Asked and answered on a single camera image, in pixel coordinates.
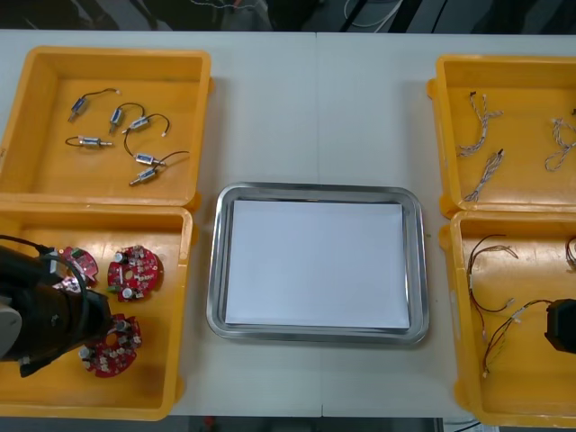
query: table surface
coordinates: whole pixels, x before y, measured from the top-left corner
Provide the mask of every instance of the table surface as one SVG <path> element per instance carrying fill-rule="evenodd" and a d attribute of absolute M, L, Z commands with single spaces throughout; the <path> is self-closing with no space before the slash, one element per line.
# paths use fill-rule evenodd
<path fill-rule="evenodd" d="M 173 414 L 458 417 L 452 319 L 437 233 L 446 220 L 426 82 L 446 53 L 576 55 L 570 36 L 0 31 L 0 129 L 37 45 L 202 49 L 215 90 L 194 215 Z M 413 348 L 246 342 L 205 319 L 215 200 L 239 181 L 400 186 L 424 211 L 430 329 Z"/>

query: electronic component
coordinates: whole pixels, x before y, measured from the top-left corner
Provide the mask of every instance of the electronic component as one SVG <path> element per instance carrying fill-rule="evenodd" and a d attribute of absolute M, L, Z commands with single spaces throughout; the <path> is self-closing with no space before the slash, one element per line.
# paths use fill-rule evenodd
<path fill-rule="evenodd" d="M 135 317 L 119 313 L 112 316 L 108 336 L 86 344 L 78 355 L 88 372 L 98 378 L 112 378 L 128 369 L 136 360 L 136 350 L 142 345 L 140 325 Z"/>
<path fill-rule="evenodd" d="M 134 159 L 136 160 L 136 162 L 138 162 L 139 164 L 142 164 L 142 165 L 165 165 L 166 164 L 166 162 L 164 162 L 162 160 L 158 160 L 151 155 L 147 155 L 146 153 L 137 153 L 136 156 L 134 156 Z"/>
<path fill-rule="evenodd" d="M 138 176 L 130 182 L 130 186 L 139 185 L 140 183 L 146 183 L 152 177 L 156 176 L 158 174 L 158 169 L 166 166 L 165 161 L 168 158 L 171 158 L 172 156 L 175 156 L 175 155 L 183 155 L 183 154 L 189 154 L 189 153 L 190 152 L 186 151 L 186 150 L 175 151 L 174 153 L 170 153 L 168 156 L 161 158 L 152 168 L 148 168 L 148 169 L 140 172 L 138 174 Z"/>
<path fill-rule="evenodd" d="M 147 115 L 146 117 L 139 117 L 130 124 L 128 129 L 123 130 L 122 133 L 128 133 L 128 131 L 143 131 L 150 126 L 150 119 L 156 116 L 162 117 L 164 120 L 166 120 L 166 128 L 164 129 L 164 132 L 162 132 L 162 137 L 165 137 L 168 134 L 168 130 L 170 129 L 170 120 L 164 114 L 160 113 L 154 113 Z"/>
<path fill-rule="evenodd" d="M 77 116 L 81 115 L 84 111 L 86 111 L 86 108 L 88 106 L 88 99 L 86 99 L 86 98 L 88 96 L 101 95 L 102 93 L 106 93 L 106 92 L 115 92 L 117 95 L 120 94 L 120 90 L 118 90 L 117 88 L 105 88 L 104 90 L 101 90 L 100 92 L 92 92 L 92 93 L 83 94 L 82 96 L 80 96 L 78 98 L 78 100 L 74 103 L 74 105 L 72 105 L 72 108 L 70 110 L 70 111 L 72 111 L 72 113 L 70 114 L 68 121 L 72 122 Z"/>
<path fill-rule="evenodd" d="M 124 110 L 122 109 L 122 107 L 128 106 L 128 105 L 138 106 L 142 110 L 142 113 L 140 114 L 140 118 L 142 118 L 146 115 L 146 109 L 142 105 L 140 105 L 139 103 L 135 103 L 135 102 L 123 103 L 118 108 L 116 108 L 114 110 L 114 112 L 112 113 L 112 117 L 110 118 L 110 130 L 109 130 L 110 134 L 113 134 L 114 131 L 116 131 L 116 128 L 118 128 L 122 125 L 122 121 L 124 120 Z"/>
<path fill-rule="evenodd" d="M 71 140 L 77 140 L 78 143 L 75 144 L 70 142 Z M 65 142 L 72 147 L 86 147 L 89 149 L 100 149 L 102 147 L 113 146 L 113 143 L 111 142 L 102 141 L 99 138 L 83 137 L 82 135 L 78 135 L 77 137 L 70 137 L 66 139 Z"/>
<path fill-rule="evenodd" d="M 140 183 L 145 183 L 147 181 L 150 180 L 150 178 L 154 177 L 156 175 L 156 168 L 152 167 L 152 168 L 148 168 L 144 171 L 142 171 L 141 173 L 138 173 L 138 176 L 132 180 L 130 182 L 130 186 L 135 186 L 138 185 Z"/>
<path fill-rule="evenodd" d="M 156 287 L 161 266 L 158 257 L 143 246 L 118 251 L 108 267 L 108 291 L 116 293 L 119 302 L 142 299 Z"/>
<path fill-rule="evenodd" d="M 96 283 L 95 277 L 98 274 L 98 264 L 93 256 L 79 247 L 66 247 L 65 249 L 61 249 L 59 253 L 80 272 L 88 287 Z M 53 286 L 57 290 L 80 293 L 80 284 L 73 274 L 66 274 L 62 282 L 56 283 Z"/>

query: yellow bin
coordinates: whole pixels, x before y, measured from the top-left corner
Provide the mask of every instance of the yellow bin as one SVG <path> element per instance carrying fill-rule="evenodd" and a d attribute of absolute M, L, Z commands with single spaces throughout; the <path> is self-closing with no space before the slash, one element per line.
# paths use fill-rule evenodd
<path fill-rule="evenodd" d="M 501 349 L 489 357 L 487 343 L 468 293 L 466 267 L 473 247 L 491 234 L 483 247 L 510 246 L 505 252 L 478 256 L 473 289 L 484 307 L 488 339 L 522 305 L 535 299 L 574 298 L 576 274 L 565 260 L 566 239 L 576 235 L 576 214 L 562 212 L 460 211 L 440 230 L 445 251 L 454 345 L 458 366 L 458 403 L 484 424 L 530 427 L 576 427 L 576 355 L 556 351 L 546 340 L 546 305 L 532 306 L 506 332 Z"/>
<path fill-rule="evenodd" d="M 459 146 L 470 146 L 481 136 L 470 92 L 476 92 L 481 112 L 486 95 L 488 111 L 503 114 L 489 119 L 477 153 L 458 157 Z M 576 151 L 556 172 L 545 168 L 546 159 L 560 150 L 552 119 L 576 126 L 576 58 L 442 56 L 427 93 L 434 103 L 444 192 L 440 209 L 446 217 L 459 210 L 576 212 Z M 562 139 L 572 144 L 576 133 L 563 128 Z M 478 202 L 466 202 L 488 157 L 500 149 L 504 158 Z"/>
<path fill-rule="evenodd" d="M 0 416 L 158 420 L 182 394 L 178 378 L 192 216 L 169 207 L 0 202 L 2 233 L 56 248 L 85 249 L 97 261 L 94 288 L 106 293 L 108 265 L 119 248 L 142 245 L 162 261 L 162 284 L 145 301 L 118 303 L 112 313 L 136 316 L 142 347 L 124 373 L 96 378 L 73 350 L 21 378 L 18 364 L 0 363 Z M 31 255 L 30 247 L 11 242 Z"/>
<path fill-rule="evenodd" d="M 169 205 L 196 209 L 204 118 L 211 89 L 210 56 L 204 51 L 169 49 L 87 49 L 38 47 L 24 63 L 10 119 L 0 146 L 0 201 Z M 86 111 L 68 122 L 71 107 L 87 93 Z M 144 131 L 133 132 L 133 153 L 156 158 L 176 155 L 156 179 L 130 187 L 146 166 L 124 150 L 122 129 L 140 116 L 125 107 L 123 127 L 109 135 L 120 104 L 142 104 L 147 114 L 164 114 Z M 98 137 L 111 148 L 75 148 L 70 137 Z"/>

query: floor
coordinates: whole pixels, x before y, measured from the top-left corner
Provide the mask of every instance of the floor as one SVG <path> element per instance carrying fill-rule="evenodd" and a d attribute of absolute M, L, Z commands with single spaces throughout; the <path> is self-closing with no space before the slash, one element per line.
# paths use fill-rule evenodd
<path fill-rule="evenodd" d="M 159 422 L 0 418 L 0 430 L 26 432 L 435 432 L 431 418 L 204 418 L 168 417 Z"/>
<path fill-rule="evenodd" d="M 337 32 L 345 21 L 345 8 L 350 13 L 356 1 L 2 0 L 0 28 Z M 368 0 L 349 31 L 374 32 L 396 4 L 397 0 Z M 486 22 L 483 17 L 493 5 L 498 11 Z M 380 32 L 387 32 L 391 23 L 392 19 Z M 422 0 L 407 32 L 574 34 L 574 23 L 573 0 Z"/>

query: sheet of paper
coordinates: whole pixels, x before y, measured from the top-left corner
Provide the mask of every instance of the sheet of paper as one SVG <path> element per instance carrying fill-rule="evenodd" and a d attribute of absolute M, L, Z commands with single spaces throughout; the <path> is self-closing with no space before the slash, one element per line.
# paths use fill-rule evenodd
<path fill-rule="evenodd" d="M 234 202 L 226 322 L 410 326 L 399 204 Z"/>

